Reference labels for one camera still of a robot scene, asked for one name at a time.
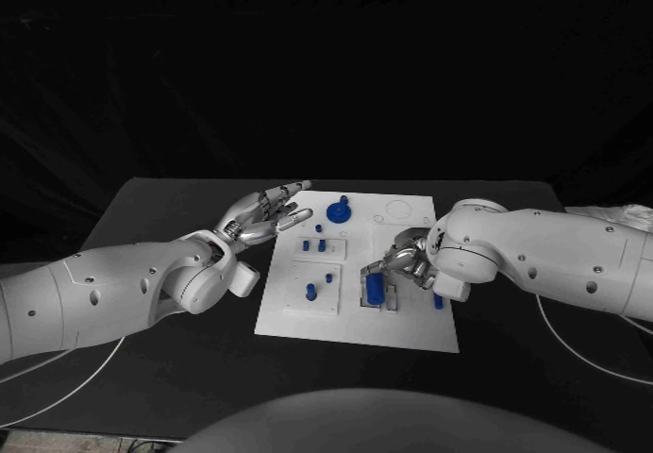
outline robotic hand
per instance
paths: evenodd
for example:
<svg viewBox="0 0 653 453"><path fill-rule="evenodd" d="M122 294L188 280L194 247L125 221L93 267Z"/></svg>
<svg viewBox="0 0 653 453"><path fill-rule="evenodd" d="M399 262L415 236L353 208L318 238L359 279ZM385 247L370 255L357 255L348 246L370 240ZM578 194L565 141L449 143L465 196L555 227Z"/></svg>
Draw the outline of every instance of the robotic hand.
<svg viewBox="0 0 653 453"><path fill-rule="evenodd" d="M581 215L462 200L434 228L402 231L360 275L389 271L461 302L500 272L533 294L653 321L653 236Z"/></svg>
<svg viewBox="0 0 653 453"><path fill-rule="evenodd" d="M86 250L0 279L0 364L111 342L173 313L201 313L226 290L246 297L259 275L235 255L312 215L285 205L308 188L302 181L250 193L212 230L170 243Z"/></svg>

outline hole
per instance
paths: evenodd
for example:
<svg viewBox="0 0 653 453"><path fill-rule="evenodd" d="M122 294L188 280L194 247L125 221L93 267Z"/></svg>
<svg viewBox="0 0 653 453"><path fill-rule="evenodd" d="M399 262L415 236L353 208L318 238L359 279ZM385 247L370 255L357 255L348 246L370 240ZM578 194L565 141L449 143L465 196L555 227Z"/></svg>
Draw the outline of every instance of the hole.
<svg viewBox="0 0 653 453"><path fill-rule="evenodd" d="M99 291L98 290L90 291L89 299L90 299L90 305L95 307L99 302Z"/></svg>

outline black tablecloth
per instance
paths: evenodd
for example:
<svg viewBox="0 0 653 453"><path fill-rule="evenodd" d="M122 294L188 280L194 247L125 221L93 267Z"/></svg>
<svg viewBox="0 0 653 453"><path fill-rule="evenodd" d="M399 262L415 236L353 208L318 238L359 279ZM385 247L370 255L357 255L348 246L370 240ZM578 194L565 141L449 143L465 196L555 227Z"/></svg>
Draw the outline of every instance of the black tablecloth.
<svg viewBox="0 0 653 453"><path fill-rule="evenodd" d="M246 193L291 181L135 178L122 187L83 250L167 242L213 226ZM441 217L464 198L508 210L563 210L549 186L527 181L314 181L312 190L432 196ZM201 315L167 317L125 339L85 388L20 428L184 439L210 423L266 400L314 390L412 390L497 406L618 451L647 449L653 389L591 368L563 349L534 296L507 280L471 286L452 302L461 353L253 335L274 241L243 252L261 273L248 298L226 294ZM653 379L653 363L634 329L614 315L543 300L572 347L604 367ZM37 411L69 392L115 343L80 349L0 386L0 424ZM3 376L41 358L3 366Z"/></svg>

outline cable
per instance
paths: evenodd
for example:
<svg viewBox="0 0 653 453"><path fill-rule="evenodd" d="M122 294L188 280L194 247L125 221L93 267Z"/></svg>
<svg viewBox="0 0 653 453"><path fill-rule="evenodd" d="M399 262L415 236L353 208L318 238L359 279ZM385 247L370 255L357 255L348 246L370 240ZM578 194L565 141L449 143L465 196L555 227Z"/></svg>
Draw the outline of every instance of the cable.
<svg viewBox="0 0 653 453"><path fill-rule="evenodd" d="M168 445L167 443L160 442L160 441L144 441L144 442L141 442L141 443L137 444L137 445L134 445L134 442L135 442L135 441L132 441L132 444L129 445L129 449L126 450L126 453L134 453L134 451L135 451L141 446L144 446L145 444L160 444L160 445L168 446L170 448L174 446L174 445Z"/></svg>
<svg viewBox="0 0 653 453"><path fill-rule="evenodd" d="M46 361L43 361L41 363L37 363L34 366L30 366L30 368L27 368L26 370L20 371L18 373L15 373L14 375L10 375L7 377L3 377L0 379L0 384L4 384L4 382L10 381L11 379L17 378L18 376L23 376L24 374L27 374L30 371L34 371L37 368L40 368L43 365L46 365L47 363L53 362L56 359L60 359L66 354L69 354L75 349L67 349L66 351L63 351L60 354L57 354L57 356L54 357L50 357L50 359L47 359Z"/></svg>
<svg viewBox="0 0 653 453"><path fill-rule="evenodd" d="M57 406L59 403L62 403L80 389L82 387L86 385L86 383L95 378L95 376L98 375L98 373L102 371L102 368L105 367L105 365L109 363L109 360L111 360L111 357L112 355L115 354L115 351L118 350L118 347L119 345L122 344L125 340L125 337L122 337L119 339L119 342L118 344L115 345L115 347L112 348L112 352L108 354L108 357L106 357L106 360L105 362L99 365L99 368L95 370L95 373L90 375L90 377L82 382L82 384L77 386L77 388L59 400L56 401L53 404L50 404L44 409L41 409L39 412L33 413L31 415L28 415L27 417L21 418L20 420L15 420L10 423L5 423L4 425L0 425L0 428L5 428L8 427L10 425L14 425L15 423L20 423L20 422L24 422L26 420L28 420L30 418L36 417L37 415L40 415L41 413L44 413L46 411L49 411L54 406Z"/></svg>
<svg viewBox="0 0 653 453"><path fill-rule="evenodd" d="M550 323L547 322L547 318L546 318L546 314L545 314L545 308L542 307L542 300L540 300L540 297L534 294L534 296L537 297L537 305L540 306L540 312L542 312L542 317L543 317L543 320L546 322L546 325L547 325L547 328L550 329L550 332L553 333L555 335L555 338L559 340L559 342L562 343L562 345L565 346L565 348L570 351L570 353L573 354L573 356L581 360L583 361L586 364L589 364L594 368L596 368L598 370L601 370L602 372L608 373L608 375L612 375L612 376L617 376L618 378L624 378L624 379L628 379L628 380L634 380L635 382L638 382L640 384L645 384L645 385L653 385L653 382L650 380L643 380L643 379L637 379L635 377L630 377L630 376L624 376L621 375L619 373L615 373L614 371L609 371L608 369L602 368L602 366L598 366L595 363L591 363L575 351L573 349L570 348L570 346L565 343L565 340L560 338L560 336L557 335L557 332L555 331L555 328L553 326L550 325Z"/></svg>
<svg viewBox="0 0 653 453"><path fill-rule="evenodd" d="M653 330L648 330L641 324L635 323L630 318L627 318L622 314L619 317L638 329L641 329L645 333L653 335Z"/></svg>

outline blue cylinder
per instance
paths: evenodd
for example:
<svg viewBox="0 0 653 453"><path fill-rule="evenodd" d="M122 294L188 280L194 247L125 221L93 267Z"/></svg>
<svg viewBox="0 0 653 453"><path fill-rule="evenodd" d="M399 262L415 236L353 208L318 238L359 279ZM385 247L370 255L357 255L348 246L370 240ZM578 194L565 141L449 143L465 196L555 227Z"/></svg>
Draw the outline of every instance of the blue cylinder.
<svg viewBox="0 0 653 453"><path fill-rule="evenodd" d="M369 274L364 277L364 286L367 288L367 303L380 305L385 302L385 281L382 274Z"/></svg>
<svg viewBox="0 0 653 453"><path fill-rule="evenodd" d="M350 219L350 206L347 197L343 195L340 201L325 208L325 218L334 224L343 224Z"/></svg>
<svg viewBox="0 0 653 453"><path fill-rule="evenodd" d="M432 294L432 300L435 302L435 310L441 310L442 307L445 306L444 301L442 301L442 297L434 293Z"/></svg>
<svg viewBox="0 0 653 453"><path fill-rule="evenodd" d="M308 300L315 300L317 299L315 285L312 283L308 283L305 285L305 298Z"/></svg>

